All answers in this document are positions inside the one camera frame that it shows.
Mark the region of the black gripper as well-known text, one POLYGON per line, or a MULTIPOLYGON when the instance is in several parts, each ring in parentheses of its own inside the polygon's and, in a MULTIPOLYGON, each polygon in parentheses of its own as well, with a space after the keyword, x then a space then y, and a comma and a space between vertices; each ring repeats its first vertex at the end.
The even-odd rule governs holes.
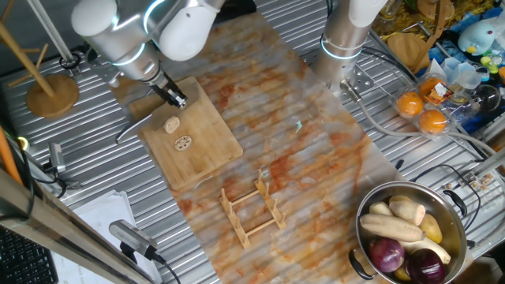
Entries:
POLYGON ((151 88, 171 106, 180 108, 185 105, 185 94, 166 74, 159 74, 152 81, 151 88))

